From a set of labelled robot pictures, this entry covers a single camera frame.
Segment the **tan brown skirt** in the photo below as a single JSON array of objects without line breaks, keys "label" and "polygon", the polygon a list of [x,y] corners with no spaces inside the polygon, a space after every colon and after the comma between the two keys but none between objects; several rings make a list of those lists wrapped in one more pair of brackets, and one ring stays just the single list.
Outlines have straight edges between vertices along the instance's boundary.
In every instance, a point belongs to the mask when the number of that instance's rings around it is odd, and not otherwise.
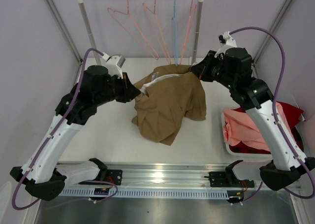
[{"label": "tan brown skirt", "polygon": [[204,121],[207,114],[206,95],[190,65],[163,65],[134,86],[140,90],[135,98],[136,116],[142,137],[170,146],[182,125],[183,118]]}]

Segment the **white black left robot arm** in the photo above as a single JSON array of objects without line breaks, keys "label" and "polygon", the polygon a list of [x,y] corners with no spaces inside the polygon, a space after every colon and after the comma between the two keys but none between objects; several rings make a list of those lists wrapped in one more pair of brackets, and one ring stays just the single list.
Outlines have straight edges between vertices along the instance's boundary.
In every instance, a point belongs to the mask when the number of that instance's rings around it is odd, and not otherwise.
[{"label": "white black left robot arm", "polygon": [[10,175],[33,197],[51,201],[62,190],[74,184],[90,181],[100,185],[107,181],[107,166],[92,158],[68,168],[56,165],[64,150],[94,116],[97,108],[111,101],[127,103],[141,92],[129,80],[127,73],[111,74],[101,65],[83,71],[79,82],[62,97],[56,108],[50,129],[34,155],[23,166],[13,167]]}]

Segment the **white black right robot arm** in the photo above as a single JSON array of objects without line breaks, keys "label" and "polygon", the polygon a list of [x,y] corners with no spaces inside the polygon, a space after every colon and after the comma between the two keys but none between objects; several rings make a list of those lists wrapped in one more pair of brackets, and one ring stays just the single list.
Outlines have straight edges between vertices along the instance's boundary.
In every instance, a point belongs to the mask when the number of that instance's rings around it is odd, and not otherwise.
[{"label": "white black right robot arm", "polygon": [[244,48],[230,48],[207,56],[190,68],[204,82],[217,81],[225,86],[231,98],[253,120],[269,147],[271,161],[237,160],[226,167],[225,182],[230,186],[242,180],[262,181],[273,191],[285,189],[315,167],[315,159],[307,157],[296,145],[290,131],[280,122],[273,109],[275,102],[267,84],[252,76],[252,57]]}]

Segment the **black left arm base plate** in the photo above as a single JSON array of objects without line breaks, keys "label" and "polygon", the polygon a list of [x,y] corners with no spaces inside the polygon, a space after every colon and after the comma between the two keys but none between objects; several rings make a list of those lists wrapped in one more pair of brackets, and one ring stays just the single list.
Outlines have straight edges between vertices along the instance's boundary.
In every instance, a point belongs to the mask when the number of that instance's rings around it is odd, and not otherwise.
[{"label": "black left arm base plate", "polygon": [[110,182],[117,186],[122,183],[123,171],[118,169],[107,169],[106,172],[100,172],[98,176],[93,179],[96,184],[101,184],[101,181]]}]

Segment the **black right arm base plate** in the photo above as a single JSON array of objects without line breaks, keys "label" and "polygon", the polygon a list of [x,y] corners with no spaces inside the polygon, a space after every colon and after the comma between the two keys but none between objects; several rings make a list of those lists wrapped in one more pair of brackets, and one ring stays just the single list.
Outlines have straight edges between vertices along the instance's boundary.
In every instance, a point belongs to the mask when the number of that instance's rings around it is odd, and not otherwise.
[{"label": "black right arm base plate", "polygon": [[226,171],[211,171],[204,176],[214,188],[254,188],[254,181],[239,180],[232,173]]}]

